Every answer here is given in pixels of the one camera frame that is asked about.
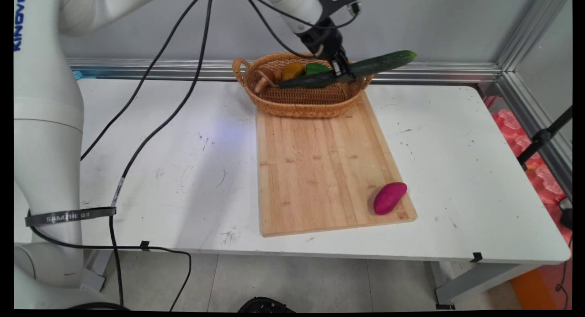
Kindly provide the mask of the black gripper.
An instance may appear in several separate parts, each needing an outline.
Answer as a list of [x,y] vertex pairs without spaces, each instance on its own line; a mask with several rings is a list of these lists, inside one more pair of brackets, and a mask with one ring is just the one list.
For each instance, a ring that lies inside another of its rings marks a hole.
[[317,25],[324,28],[312,27],[299,34],[301,42],[314,57],[330,62],[338,80],[355,80],[356,76],[350,67],[349,59],[342,48],[342,34],[330,18],[320,20]]

